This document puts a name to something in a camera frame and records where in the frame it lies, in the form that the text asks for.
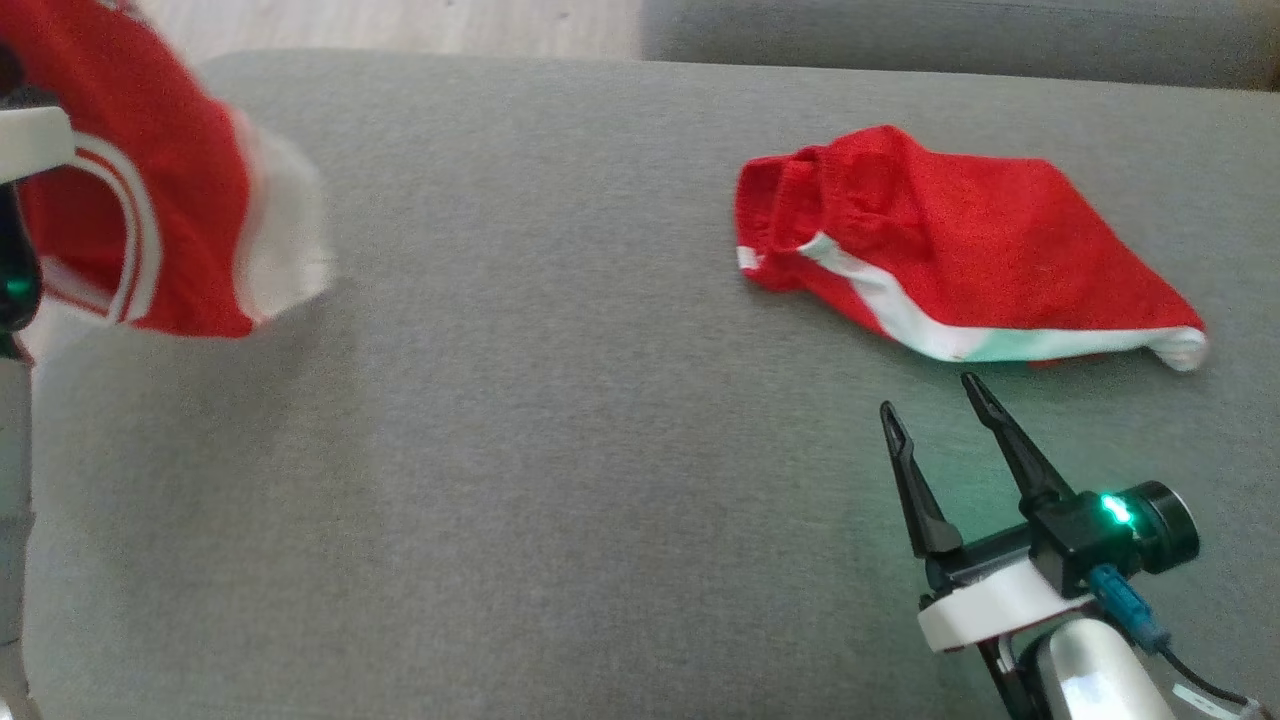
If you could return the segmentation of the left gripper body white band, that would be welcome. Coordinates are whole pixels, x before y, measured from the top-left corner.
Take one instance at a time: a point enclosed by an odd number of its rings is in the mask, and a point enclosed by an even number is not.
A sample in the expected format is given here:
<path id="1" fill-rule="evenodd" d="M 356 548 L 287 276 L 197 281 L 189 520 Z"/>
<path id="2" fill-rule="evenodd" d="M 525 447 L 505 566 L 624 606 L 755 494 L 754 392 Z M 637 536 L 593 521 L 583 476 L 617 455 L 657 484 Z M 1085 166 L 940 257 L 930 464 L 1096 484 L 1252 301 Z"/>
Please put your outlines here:
<path id="1" fill-rule="evenodd" d="M 60 108 L 0 109 L 0 184 L 65 165 L 74 156 L 74 133 Z"/>

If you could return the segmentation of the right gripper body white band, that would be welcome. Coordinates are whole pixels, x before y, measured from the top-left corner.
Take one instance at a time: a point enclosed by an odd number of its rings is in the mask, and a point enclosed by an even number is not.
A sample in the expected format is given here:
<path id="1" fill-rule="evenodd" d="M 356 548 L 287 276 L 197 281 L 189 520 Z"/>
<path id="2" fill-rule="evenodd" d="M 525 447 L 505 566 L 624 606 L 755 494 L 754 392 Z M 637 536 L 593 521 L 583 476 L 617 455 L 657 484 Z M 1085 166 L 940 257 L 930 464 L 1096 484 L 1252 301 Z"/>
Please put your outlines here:
<path id="1" fill-rule="evenodd" d="M 916 621 L 932 651 L 1011 635 L 1093 600 L 1089 593 L 1065 600 L 1037 570 L 1029 548 L 1030 529 L 1019 525 L 925 560 L 932 592 L 922 597 Z"/>

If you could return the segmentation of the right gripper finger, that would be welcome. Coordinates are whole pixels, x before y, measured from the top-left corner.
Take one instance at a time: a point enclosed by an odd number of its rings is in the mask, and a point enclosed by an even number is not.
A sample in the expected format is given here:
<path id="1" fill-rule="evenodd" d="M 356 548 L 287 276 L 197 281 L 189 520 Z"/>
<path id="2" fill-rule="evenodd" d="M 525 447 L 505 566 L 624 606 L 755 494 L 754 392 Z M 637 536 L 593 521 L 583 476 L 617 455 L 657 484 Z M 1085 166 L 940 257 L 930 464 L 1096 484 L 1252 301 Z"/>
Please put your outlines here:
<path id="1" fill-rule="evenodd" d="M 959 551 L 961 534 L 941 511 L 914 457 L 913 438 L 890 401 L 881 404 L 879 419 L 914 556 L 928 559 Z"/>
<path id="2" fill-rule="evenodd" d="M 980 424 L 993 434 L 1004 455 L 1020 493 L 1021 514 L 1033 514 L 1076 496 L 1056 466 L 975 373 L 965 372 L 961 384 Z"/>

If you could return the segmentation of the red Bulls basketball jersey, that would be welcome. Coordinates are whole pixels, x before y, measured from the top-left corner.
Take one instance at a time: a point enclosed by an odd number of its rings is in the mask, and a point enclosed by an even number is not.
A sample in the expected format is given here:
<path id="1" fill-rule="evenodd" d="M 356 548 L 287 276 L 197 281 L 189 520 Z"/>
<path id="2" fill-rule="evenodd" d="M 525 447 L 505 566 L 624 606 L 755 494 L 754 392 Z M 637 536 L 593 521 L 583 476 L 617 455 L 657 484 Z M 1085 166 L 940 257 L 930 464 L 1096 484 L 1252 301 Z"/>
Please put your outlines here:
<path id="1" fill-rule="evenodd" d="M 70 122 L 70 160 L 17 190 L 55 300 L 239 338 L 330 286 L 315 167 L 211 95 L 133 0 L 0 0 L 0 67 L 18 104 Z"/>

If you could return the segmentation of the red shorts with white trim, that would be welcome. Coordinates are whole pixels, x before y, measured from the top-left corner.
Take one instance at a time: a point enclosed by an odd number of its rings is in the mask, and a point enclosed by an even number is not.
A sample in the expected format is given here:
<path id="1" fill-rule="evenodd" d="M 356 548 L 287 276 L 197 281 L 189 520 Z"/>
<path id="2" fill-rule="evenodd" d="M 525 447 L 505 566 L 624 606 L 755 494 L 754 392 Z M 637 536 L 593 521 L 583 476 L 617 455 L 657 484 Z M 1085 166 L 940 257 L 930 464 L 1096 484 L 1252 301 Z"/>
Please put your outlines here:
<path id="1" fill-rule="evenodd" d="M 1042 159 L 872 127 L 748 161 L 733 222 L 748 279 L 942 363 L 1147 350 L 1193 372 L 1208 355 L 1197 310 Z"/>

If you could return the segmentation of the grey sofa seat cushion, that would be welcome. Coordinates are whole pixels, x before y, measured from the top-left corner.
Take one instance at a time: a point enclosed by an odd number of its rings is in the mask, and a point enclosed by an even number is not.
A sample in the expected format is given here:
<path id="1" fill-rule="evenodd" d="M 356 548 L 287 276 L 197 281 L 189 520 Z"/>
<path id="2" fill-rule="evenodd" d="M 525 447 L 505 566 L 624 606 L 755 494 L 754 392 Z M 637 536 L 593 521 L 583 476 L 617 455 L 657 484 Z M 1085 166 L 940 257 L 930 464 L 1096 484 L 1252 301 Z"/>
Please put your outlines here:
<path id="1" fill-rule="evenodd" d="M 1162 480 L 1178 655 L 1280 714 L 1280 95 L 1021 77 L 239 53 L 211 91 L 326 186 L 332 290 L 239 341 L 41 361 L 46 720 L 1001 720 L 932 653 L 878 407 L 975 539 L 1016 491 L 960 368 L 733 255 L 750 158 L 891 124 L 1043 158 L 1203 316 L 978 373 L 1076 488 Z"/>

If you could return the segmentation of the grey sofa back cushion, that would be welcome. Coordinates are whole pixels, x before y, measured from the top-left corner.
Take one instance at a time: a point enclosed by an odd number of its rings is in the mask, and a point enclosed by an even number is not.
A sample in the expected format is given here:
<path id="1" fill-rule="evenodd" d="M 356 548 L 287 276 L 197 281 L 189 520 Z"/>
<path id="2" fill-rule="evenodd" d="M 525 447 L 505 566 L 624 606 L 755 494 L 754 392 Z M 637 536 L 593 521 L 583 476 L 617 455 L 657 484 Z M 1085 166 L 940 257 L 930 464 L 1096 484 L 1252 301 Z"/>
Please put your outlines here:
<path id="1" fill-rule="evenodd" d="M 1280 0 L 643 0 L 648 60 L 1280 88 Z"/>

